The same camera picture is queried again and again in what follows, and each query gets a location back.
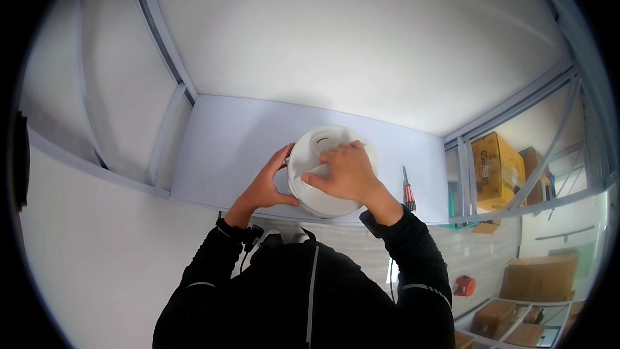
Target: white shelf surface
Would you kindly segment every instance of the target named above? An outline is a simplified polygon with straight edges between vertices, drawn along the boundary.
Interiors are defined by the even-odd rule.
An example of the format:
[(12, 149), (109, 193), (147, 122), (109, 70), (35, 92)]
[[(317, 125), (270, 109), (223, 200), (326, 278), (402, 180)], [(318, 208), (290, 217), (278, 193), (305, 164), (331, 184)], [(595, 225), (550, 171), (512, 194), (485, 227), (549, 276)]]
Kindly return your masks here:
[[(349, 127), (375, 146), (379, 179), (399, 201), (403, 199), (401, 165), (405, 165), (420, 220), (448, 223), (446, 157), (441, 137), (343, 112), (249, 98), (198, 96), (170, 196), (226, 211), (275, 151), (326, 124)], [(275, 184), (287, 193), (286, 170), (276, 174)], [(302, 209), (276, 205), (259, 209), (255, 215), (361, 225), (358, 218), (363, 210), (321, 220)]]

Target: left hand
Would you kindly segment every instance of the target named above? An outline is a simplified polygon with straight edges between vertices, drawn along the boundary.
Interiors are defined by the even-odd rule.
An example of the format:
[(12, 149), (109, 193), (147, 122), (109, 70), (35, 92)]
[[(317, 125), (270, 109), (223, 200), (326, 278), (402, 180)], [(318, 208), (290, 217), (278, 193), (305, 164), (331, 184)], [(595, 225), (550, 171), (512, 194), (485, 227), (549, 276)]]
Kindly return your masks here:
[(274, 176), (279, 169), (286, 167), (284, 159), (291, 155), (295, 143), (285, 145), (278, 150), (263, 167), (254, 181), (235, 201), (224, 221), (230, 226), (245, 229), (250, 216), (259, 207), (270, 207), (277, 204), (299, 206), (297, 198), (282, 194), (275, 188)]
[(237, 200), (243, 200), (254, 208), (270, 207), (277, 204), (299, 206), (297, 198), (282, 194), (275, 188), (274, 184), (275, 173), (286, 167), (284, 159), (291, 155), (294, 145), (295, 143), (290, 143), (278, 150)]

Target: hand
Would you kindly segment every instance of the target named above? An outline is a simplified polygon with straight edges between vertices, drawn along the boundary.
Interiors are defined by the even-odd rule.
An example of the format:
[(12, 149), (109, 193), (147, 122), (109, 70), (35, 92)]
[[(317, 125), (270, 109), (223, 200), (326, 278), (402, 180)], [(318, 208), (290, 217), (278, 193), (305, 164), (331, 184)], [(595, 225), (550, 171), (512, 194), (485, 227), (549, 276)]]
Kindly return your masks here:
[(337, 148), (323, 151), (319, 161), (331, 167), (329, 177), (305, 173), (301, 180), (330, 196), (353, 199), (365, 205), (373, 192), (383, 186), (373, 173), (368, 154), (360, 141), (340, 143)]
[(228, 225), (245, 229), (250, 221), (250, 216), (259, 207), (270, 207), (277, 204), (299, 206), (297, 198), (282, 194), (275, 188), (274, 184), (275, 173), (286, 167), (284, 159), (291, 155), (294, 145), (295, 143), (285, 145), (269, 159), (269, 162), (260, 170), (244, 193), (237, 198), (231, 210), (224, 217), (224, 221)]
[(239, 197), (252, 207), (270, 207), (276, 204), (299, 206), (297, 198), (280, 193), (274, 184), (275, 173), (281, 168), (286, 167), (284, 159), (291, 155), (291, 150), (295, 143), (285, 145), (278, 150), (269, 162), (263, 167), (254, 181)]
[(329, 177), (305, 173), (301, 175), (303, 182), (330, 196), (358, 201), (370, 210), (378, 224), (391, 226), (400, 220), (402, 206), (373, 173), (360, 141), (340, 143), (338, 148), (321, 152), (319, 160), (330, 165)]

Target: screwdriver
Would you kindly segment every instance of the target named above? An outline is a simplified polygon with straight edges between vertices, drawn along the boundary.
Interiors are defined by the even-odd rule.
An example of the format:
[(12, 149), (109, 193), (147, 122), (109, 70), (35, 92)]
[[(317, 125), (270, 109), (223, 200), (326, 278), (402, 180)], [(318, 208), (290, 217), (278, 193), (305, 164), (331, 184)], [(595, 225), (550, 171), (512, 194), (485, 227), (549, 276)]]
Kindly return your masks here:
[(405, 206), (407, 206), (407, 210), (411, 213), (415, 212), (415, 200), (414, 194), (411, 191), (411, 185), (409, 184), (409, 180), (407, 179), (407, 169), (405, 165), (402, 166), (402, 174), (405, 176), (405, 182), (403, 182), (405, 189)]

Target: red screwdriver handle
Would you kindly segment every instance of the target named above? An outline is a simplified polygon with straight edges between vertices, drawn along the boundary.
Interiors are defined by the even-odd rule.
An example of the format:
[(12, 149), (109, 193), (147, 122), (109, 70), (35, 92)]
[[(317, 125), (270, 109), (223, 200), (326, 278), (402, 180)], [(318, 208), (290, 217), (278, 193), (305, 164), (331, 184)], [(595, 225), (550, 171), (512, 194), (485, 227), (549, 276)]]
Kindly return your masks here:
[(411, 185), (408, 183), (405, 185), (405, 205), (410, 212), (415, 211), (414, 194), (411, 191)]

